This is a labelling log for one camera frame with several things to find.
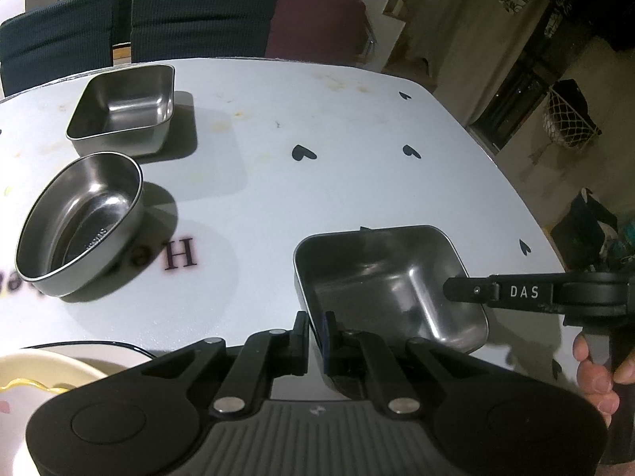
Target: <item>rectangular metal container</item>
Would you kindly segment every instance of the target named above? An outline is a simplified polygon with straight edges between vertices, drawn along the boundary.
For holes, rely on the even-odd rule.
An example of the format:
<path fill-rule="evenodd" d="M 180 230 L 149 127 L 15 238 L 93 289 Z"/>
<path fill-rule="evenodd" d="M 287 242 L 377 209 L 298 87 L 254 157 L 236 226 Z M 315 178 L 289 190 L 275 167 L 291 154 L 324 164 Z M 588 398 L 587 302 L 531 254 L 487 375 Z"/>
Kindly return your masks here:
<path fill-rule="evenodd" d="M 437 228 L 310 236 L 296 248 L 294 264 L 320 347 L 325 311 L 334 311 L 346 329 L 381 335 L 397 351 L 415 336 L 462 352 L 487 341 L 483 307 L 452 303 L 443 295 L 448 277 L 466 276 L 466 271 Z"/>
<path fill-rule="evenodd" d="M 133 66 L 91 79 L 71 117 L 66 137 L 80 155 L 104 150 L 131 157 L 163 146 L 174 112 L 174 68 Z"/>

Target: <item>chair backrest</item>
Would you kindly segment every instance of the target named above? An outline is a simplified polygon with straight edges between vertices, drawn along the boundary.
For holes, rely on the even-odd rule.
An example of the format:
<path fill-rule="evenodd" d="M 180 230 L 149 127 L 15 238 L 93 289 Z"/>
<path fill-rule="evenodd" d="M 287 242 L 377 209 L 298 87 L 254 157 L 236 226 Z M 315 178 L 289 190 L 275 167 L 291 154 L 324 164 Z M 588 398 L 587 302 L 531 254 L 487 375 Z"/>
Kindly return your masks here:
<path fill-rule="evenodd" d="M 277 0 L 266 57 L 351 65 L 366 40 L 359 0 Z"/>
<path fill-rule="evenodd" d="M 4 94 L 112 66 L 114 12 L 115 0 L 63 0 L 2 23 Z"/>
<path fill-rule="evenodd" d="M 134 63 L 264 57 L 277 0 L 132 0 Z"/>

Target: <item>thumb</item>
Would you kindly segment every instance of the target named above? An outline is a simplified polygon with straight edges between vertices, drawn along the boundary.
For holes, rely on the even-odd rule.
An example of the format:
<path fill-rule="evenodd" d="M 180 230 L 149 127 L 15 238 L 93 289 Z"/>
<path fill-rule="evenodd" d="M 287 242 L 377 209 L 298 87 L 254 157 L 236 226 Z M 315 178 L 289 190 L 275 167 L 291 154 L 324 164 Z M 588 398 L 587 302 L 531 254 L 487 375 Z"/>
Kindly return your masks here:
<path fill-rule="evenodd" d="M 617 367 L 613 380 L 615 383 L 619 384 L 635 383 L 635 348 L 630 352 L 622 364 Z"/>

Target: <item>human hand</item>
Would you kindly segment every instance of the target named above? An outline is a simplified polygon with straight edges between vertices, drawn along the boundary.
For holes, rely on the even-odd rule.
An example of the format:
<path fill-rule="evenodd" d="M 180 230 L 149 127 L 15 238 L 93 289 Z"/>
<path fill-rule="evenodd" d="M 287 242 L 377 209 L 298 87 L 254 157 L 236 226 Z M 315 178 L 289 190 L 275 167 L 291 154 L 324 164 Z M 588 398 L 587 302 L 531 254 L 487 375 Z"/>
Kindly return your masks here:
<path fill-rule="evenodd" d="M 613 391 L 613 383 L 635 383 L 635 349 L 611 374 L 602 365 L 596 365 L 589 359 L 589 345 L 582 334 L 573 342 L 573 357 L 580 362 L 578 366 L 578 386 L 584 397 L 595 406 L 604 417 L 606 426 L 620 404 L 620 398 Z"/>

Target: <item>tabletop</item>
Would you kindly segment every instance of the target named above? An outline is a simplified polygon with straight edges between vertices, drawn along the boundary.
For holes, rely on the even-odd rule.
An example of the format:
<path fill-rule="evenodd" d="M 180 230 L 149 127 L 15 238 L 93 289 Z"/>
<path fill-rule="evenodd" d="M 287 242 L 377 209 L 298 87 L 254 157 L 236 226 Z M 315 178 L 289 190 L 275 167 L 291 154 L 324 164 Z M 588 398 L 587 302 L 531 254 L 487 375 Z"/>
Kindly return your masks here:
<path fill-rule="evenodd" d="M 290 328 L 302 309 L 298 243 L 361 226 L 436 226 L 470 276 L 562 271 L 496 165 L 414 82 L 258 59 L 165 63 L 176 70 L 175 112 L 164 149 L 139 159 L 139 238 L 110 273 L 62 299 L 21 282 L 15 247 L 37 195 L 77 159 L 65 131 L 94 73 L 0 103 L 0 351 L 71 340 L 169 351 Z M 476 356 L 572 385 L 577 328 L 556 315 L 488 316 Z"/>

